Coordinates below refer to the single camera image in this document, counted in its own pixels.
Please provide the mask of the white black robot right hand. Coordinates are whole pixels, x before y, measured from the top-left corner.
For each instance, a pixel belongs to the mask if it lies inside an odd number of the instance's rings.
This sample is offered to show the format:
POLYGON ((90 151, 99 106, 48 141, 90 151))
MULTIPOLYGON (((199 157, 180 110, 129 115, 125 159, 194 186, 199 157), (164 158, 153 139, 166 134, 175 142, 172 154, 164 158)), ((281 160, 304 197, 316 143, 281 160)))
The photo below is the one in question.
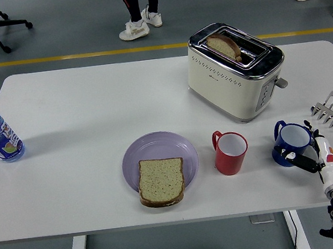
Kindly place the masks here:
POLYGON ((333 149, 319 130, 308 121, 304 125, 278 121, 273 135, 273 160, 281 166, 318 173, 325 195, 333 198, 333 149))

